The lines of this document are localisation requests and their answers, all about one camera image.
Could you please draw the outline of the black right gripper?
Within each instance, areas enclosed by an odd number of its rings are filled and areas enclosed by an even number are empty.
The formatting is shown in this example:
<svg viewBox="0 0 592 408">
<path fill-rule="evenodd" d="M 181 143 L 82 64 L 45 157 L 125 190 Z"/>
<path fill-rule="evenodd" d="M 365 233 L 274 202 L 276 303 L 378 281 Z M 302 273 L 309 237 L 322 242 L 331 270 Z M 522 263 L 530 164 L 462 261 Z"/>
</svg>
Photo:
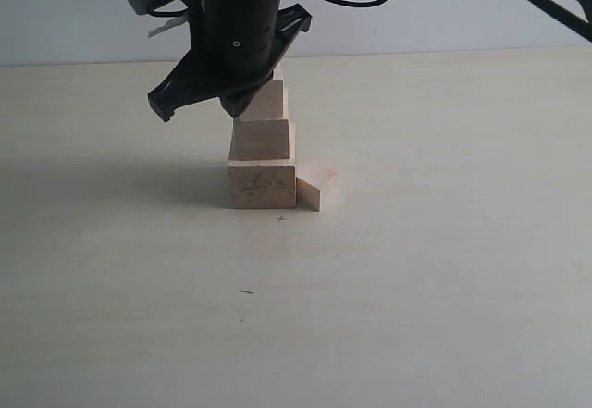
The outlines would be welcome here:
<svg viewBox="0 0 592 408">
<path fill-rule="evenodd" d="M 168 122 L 178 108 L 215 98 L 239 117 L 270 77 L 312 15 L 280 0 L 180 0 L 188 8 L 191 48 L 152 89 L 148 104 Z"/>
</svg>

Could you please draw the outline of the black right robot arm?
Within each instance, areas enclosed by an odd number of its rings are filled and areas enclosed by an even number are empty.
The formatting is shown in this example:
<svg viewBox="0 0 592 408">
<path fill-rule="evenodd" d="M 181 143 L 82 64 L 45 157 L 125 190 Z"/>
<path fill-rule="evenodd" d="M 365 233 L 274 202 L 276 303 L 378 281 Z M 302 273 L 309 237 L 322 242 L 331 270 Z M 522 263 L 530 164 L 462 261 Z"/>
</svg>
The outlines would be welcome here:
<svg viewBox="0 0 592 408">
<path fill-rule="evenodd" d="M 187 105 L 216 98 L 231 117 L 242 115 L 301 32 L 311 14 L 280 0 L 180 0 L 190 26 L 190 50 L 147 95 L 165 122 Z M 323 0 L 373 8 L 389 0 Z M 591 38 L 591 0 L 526 0 L 580 37 Z"/>
</svg>

